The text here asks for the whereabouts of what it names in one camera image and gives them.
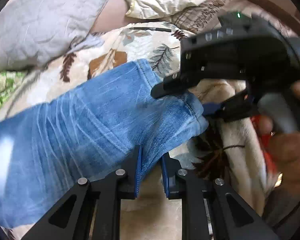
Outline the right hand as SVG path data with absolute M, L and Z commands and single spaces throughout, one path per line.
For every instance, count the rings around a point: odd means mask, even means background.
M 261 115 L 259 132 L 273 132 L 273 121 Z M 269 139 L 267 151 L 277 170 L 283 174 L 281 186 L 293 195 L 300 196 L 300 132 L 291 134 L 276 133 Z

